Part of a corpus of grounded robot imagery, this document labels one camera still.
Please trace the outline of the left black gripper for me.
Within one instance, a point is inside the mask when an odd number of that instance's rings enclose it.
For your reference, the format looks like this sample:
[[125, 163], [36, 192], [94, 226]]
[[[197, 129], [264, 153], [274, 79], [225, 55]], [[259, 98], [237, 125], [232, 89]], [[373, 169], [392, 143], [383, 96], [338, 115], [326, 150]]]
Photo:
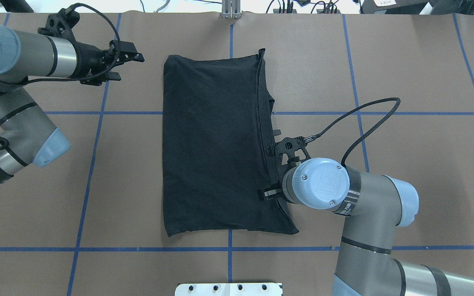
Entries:
[[145, 58], [137, 51], [132, 42], [113, 40], [109, 43], [109, 49], [98, 49], [94, 45], [77, 42], [79, 56], [74, 77], [86, 86], [101, 86], [104, 82], [121, 81], [118, 72], [106, 72], [97, 77], [90, 78], [107, 69], [112, 62], [144, 62]]

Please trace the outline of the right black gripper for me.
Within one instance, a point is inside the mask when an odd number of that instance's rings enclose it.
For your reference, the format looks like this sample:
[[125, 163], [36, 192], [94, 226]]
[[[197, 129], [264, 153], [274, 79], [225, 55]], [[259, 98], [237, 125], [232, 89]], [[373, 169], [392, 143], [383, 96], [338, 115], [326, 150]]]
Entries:
[[292, 202], [288, 197], [287, 193], [283, 189], [284, 176], [288, 171], [293, 169], [293, 163], [289, 162], [282, 164], [282, 159], [274, 159], [276, 175], [278, 176], [278, 182], [271, 188], [262, 188], [258, 190], [258, 199], [260, 201], [269, 201], [276, 199], [284, 199], [286, 202]]

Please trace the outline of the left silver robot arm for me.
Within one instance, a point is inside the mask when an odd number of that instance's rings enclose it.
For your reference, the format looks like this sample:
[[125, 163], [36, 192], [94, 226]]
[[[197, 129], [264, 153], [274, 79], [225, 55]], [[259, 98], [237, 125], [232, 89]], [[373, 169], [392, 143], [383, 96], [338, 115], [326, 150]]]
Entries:
[[50, 20], [34, 34], [0, 25], [0, 184], [30, 164], [49, 165], [71, 147], [25, 90], [29, 77], [100, 86], [121, 79], [113, 67], [144, 61], [131, 42], [117, 37], [108, 49], [98, 49], [78, 42], [72, 28]]

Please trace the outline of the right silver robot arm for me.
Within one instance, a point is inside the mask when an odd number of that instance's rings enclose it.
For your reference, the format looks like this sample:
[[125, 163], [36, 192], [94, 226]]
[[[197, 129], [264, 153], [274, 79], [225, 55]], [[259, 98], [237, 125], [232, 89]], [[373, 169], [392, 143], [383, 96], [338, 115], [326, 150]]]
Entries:
[[330, 210], [345, 217], [334, 296], [474, 296], [474, 279], [392, 257], [396, 230], [413, 223], [419, 195], [410, 183], [314, 158], [281, 174], [262, 199]]

